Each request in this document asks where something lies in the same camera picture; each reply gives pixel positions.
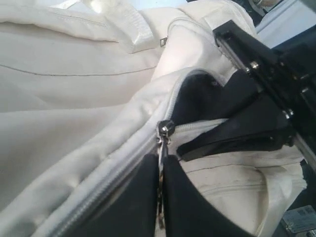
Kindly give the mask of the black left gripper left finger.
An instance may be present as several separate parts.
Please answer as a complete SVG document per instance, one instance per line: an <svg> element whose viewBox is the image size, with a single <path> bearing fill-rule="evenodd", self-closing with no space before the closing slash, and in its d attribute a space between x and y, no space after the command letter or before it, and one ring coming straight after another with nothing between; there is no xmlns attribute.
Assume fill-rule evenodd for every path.
<svg viewBox="0 0 316 237"><path fill-rule="evenodd" d="M76 230L73 237L153 237L158 202L158 157L144 156L121 195Z"/></svg>

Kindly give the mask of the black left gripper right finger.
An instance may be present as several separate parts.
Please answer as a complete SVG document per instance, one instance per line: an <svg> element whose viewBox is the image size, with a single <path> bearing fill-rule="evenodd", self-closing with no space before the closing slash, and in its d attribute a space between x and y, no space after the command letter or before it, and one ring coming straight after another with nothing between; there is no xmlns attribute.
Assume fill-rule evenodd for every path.
<svg viewBox="0 0 316 237"><path fill-rule="evenodd" d="M167 237L250 237L195 188L176 156L163 162L162 200Z"/></svg>

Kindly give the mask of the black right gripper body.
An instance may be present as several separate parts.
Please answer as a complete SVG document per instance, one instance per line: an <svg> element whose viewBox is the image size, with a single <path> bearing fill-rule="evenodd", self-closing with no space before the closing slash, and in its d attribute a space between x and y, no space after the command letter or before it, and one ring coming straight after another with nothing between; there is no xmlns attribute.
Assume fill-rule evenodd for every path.
<svg viewBox="0 0 316 237"><path fill-rule="evenodd" d="M237 68L250 74L285 111L296 146L316 156L316 28L269 48L228 21L213 30L216 44Z"/></svg>

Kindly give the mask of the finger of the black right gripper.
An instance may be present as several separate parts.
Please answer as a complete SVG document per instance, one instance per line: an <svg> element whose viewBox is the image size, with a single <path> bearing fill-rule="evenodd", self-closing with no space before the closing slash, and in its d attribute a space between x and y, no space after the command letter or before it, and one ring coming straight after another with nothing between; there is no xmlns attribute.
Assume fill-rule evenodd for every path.
<svg viewBox="0 0 316 237"><path fill-rule="evenodd" d="M177 153L190 161L229 152L276 151L293 135L294 129L282 113L240 113L181 145Z"/></svg>
<svg viewBox="0 0 316 237"><path fill-rule="evenodd" d="M258 96L255 80L243 70L236 71L215 96L212 118L227 119L251 104Z"/></svg>

